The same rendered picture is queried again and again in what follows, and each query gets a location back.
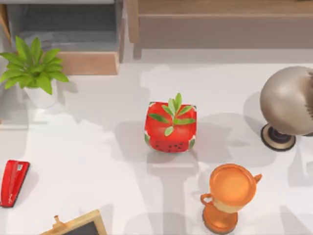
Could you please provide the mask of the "red watermelon plant pot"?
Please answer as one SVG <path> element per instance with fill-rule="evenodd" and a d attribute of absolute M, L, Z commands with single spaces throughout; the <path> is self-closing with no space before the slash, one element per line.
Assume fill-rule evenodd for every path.
<path fill-rule="evenodd" d="M 195 144 L 197 108 L 183 104 L 177 93 L 168 102 L 150 102 L 145 119 L 145 141 L 154 150 L 181 153 Z"/>

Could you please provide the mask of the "pale wooden drawer front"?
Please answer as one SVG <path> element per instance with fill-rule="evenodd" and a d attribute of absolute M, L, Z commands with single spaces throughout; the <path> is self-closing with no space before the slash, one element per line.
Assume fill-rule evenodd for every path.
<path fill-rule="evenodd" d="M 66 75 L 116 75 L 120 64 L 114 51 L 61 51 L 57 57 Z"/>

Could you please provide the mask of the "orange trophy cup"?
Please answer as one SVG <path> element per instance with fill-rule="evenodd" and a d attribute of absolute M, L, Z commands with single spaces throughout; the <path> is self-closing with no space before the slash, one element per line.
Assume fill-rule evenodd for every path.
<path fill-rule="evenodd" d="M 237 164 L 222 164 L 209 177 L 210 192 L 202 194 L 202 218 L 205 226 L 215 234 L 228 234 L 238 223 L 238 211 L 248 204 L 256 193 L 262 174 L 253 176 Z"/>

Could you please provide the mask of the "wooden shelf cabinet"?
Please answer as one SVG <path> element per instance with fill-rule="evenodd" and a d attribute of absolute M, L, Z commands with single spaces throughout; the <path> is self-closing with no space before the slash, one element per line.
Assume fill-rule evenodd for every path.
<path fill-rule="evenodd" d="M 313 0 L 125 0 L 142 49 L 313 49 Z"/>

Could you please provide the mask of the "grey pierced drawer inside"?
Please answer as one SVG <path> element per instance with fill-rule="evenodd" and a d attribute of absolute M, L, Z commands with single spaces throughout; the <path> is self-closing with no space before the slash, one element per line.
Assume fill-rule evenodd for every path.
<path fill-rule="evenodd" d="M 122 18 L 121 0 L 44 0 L 9 4 L 11 41 L 28 45 L 35 38 L 44 50 L 117 51 Z"/>

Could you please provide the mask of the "wooden framed blackboard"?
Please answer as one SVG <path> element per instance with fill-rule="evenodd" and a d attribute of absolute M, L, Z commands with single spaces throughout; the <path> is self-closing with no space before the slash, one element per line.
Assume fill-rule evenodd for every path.
<path fill-rule="evenodd" d="M 40 235 L 108 235 L 99 210 L 93 210 L 68 222 L 54 216 L 52 229 Z"/>

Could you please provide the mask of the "green plant in white pot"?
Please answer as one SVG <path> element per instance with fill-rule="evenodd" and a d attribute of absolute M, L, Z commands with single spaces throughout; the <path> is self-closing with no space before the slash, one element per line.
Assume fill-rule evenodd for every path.
<path fill-rule="evenodd" d="M 17 84 L 37 108 L 53 106 L 57 102 L 56 82 L 69 82 L 63 73 L 62 59 L 57 56 L 60 50 L 53 48 L 44 52 L 37 37 L 29 46 L 16 36 L 15 47 L 15 53 L 0 53 L 8 61 L 7 70 L 0 76 L 0 82 L 4 82 L 7 90 Z"/>

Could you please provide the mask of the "red stapler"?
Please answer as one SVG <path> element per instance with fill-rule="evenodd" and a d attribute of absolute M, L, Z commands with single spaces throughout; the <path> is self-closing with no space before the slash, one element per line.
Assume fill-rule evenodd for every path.
<path fill-rule="evenodd" d="M 29 167 L 29 162 L 17 160 L 7 161 L 2 177 L 0 207 L 14 207 Z"/>

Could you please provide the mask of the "wooden cupboard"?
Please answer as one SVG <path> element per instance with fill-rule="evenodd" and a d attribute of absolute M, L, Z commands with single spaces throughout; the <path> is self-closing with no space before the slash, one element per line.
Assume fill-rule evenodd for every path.
<path fill-rule="evenodd" d="M 0 0 L 0 26 L 3 28 L 4 34 L 8 40 L 8 42 L 13 46 L 15 45 L 15 43 L 12 43 L 11 41 L 11 33 L 10 33 L 10 29 L 9 29 L 9 19 L 8 19 L 8 14 L 7 14 L 7 6 L 9 4 L 26 4 L 30 1 L 44 1 L 44 0 Z M 73 0 L 75 3 L 79 3 L 82 2 L 82 0 Z M 123 46 L 124 46 L 124 19 L 123 16 L 121 18 L 121 24 L 119 27 L 119 45 L 118 45 L 118 50 L 116 52 L 119 53 L 119 60 L 121 63 L 121 60 L 123 58 Z"/>

